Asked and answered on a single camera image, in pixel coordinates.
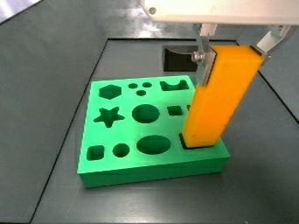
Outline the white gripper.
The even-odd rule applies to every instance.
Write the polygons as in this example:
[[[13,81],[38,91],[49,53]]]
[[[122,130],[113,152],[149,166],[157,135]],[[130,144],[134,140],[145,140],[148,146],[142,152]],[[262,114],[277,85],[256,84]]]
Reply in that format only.
[[[208,84],[216,53],[210,36],[216,24],[268,25],[264,37],[250,46],[262,62],[286,41],[299,25],[299,0],[140,0],[146,16],[158,22],[206,23],[192,26],[197,50],[190,54],[196,63],[196,81]]]

